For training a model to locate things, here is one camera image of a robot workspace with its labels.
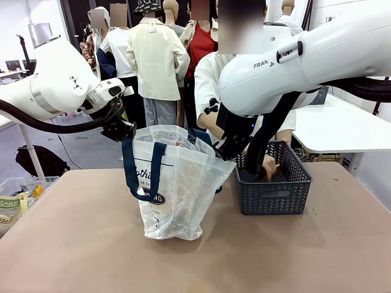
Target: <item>floor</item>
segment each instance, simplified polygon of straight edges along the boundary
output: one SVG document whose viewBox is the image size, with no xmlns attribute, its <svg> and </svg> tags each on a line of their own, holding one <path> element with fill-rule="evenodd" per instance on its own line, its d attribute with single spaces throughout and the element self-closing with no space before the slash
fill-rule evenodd
<svg viewBox="0 0 391 293">
<path fill-rule="evenodd" d="M 76 117 L 57 117 L 53 122 L 58 125 L 72 125 L 90 121 L 81 114 Z M 62 134 L 61 139 L 72 161 L 82 169 L 123 168 L 118 161 L 122 155 L 121 144 L 100 134 L 101 128 L 76 134 Z M 41 132 L 29 128 L 34 145 L 41 145 L 61 157 L 72 170 L 78 169 L 69 160 L 57 134 Z M 0 184 L 9 178 L 30 176 L 15 162 L 16 151 L 25 145 L 18 125 L 0 131 Z"/>
</svg>

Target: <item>plastic bin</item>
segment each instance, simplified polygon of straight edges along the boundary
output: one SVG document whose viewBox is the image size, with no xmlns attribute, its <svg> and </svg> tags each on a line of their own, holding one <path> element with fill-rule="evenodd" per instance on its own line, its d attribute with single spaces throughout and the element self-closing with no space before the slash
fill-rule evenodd
<svg viewBox="0 0 391 293">
<path fill-rule="evenodd" d="M 41 185 L 43 187 L 43 193 L 45 193 L 57 180 L 55 177 L 28 177 L 28 178 L 10 178 L 0 185 L 0 195 L 9 197 L 15 192 L 23 191 L 27 192 L 29 197 L 29 206 L 35 202 L 39 197 L 32 198 L 33 191 Z"/>
<path fill-rule="evenodd" d="M 304 212 L 312 177 L 294 151 L 284 142 L 270 142 L 266 154 L 274 157 L 286 182 L 245 182 L 244 156 L 234 171 L 239 205 L 244 215 L 292 215 Z"/>
<path fill-rule="evenodd" d="M 329 92 L 329 87 L 321 87 L 316 98 L 311 102 L 310 105 L 324 105 L 326 102 L 327 93 Z"/>
</svg>

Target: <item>red top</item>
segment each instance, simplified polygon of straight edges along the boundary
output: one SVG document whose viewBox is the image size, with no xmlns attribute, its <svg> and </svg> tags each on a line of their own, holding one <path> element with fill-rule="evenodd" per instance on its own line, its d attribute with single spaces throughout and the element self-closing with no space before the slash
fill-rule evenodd
<svg viewBox="0 0 391 293">
<path fill-rule="evenodd" d="M 214 41 L 210 36 L 210 31 L 205 32 L 197 22 L 193 39 L 189 45 L 190 65 L 187 73 L 188 78 L 194 77 L 194 70 L 202 58 L 214 51 Z"/>
</svg>

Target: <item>bag strap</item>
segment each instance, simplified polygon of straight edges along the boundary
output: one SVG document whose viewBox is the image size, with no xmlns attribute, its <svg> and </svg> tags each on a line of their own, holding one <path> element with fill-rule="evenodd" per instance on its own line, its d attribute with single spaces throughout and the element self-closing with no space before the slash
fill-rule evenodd
<svg viewBox="0 0 391 293">
<path fill-rule="evenodd" d="M 139 178 L 137 176 L 136 163 L 133 154 L 133 139 L 122 140 L 123 168 L 125 169 L 126 185 L 130 188 L 132 195 L 138 200 L 149 201 L 150 203 L 161 204 L 157 194 L 160 182 L 161 160 L 166 153 L 167 145 L 155 142 L 151 161 L 150 190 L 146 195 L 139 195 Z"/>
<path fill-rule="evenodd" d="M 199 138 L 199 139 L 202 140 L 203 142 L 205 142 L 205 143 L 209 144 L 210 146 L 212 146 L 212 141 L 211 141 L 211 139 L 210 139 L 209 134 L 207 134 L 206 132 L 203 132 L 203 131 L 201 131 L 201 130 L 189 129 L 189 132 L 188 132 L 188 140 L 189 140 L 193 145 L 196 144 L 197 138 Z"/>
</svg>

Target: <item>person's hand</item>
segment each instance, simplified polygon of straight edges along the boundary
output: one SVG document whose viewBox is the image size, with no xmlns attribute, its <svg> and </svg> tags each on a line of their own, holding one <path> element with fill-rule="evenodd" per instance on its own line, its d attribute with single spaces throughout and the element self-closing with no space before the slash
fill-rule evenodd
<svg viewBox="0 0 391 293">
<path fill-rule="evenodd" d="M 266 171 L 266 176 L 268 178 L 268 181 L 270 181 L 271 177 L 277 172 L 276 160 L 274 160 L 273 157 L 266 155 L 263 160 L 262 167 Z"/>
</svg>

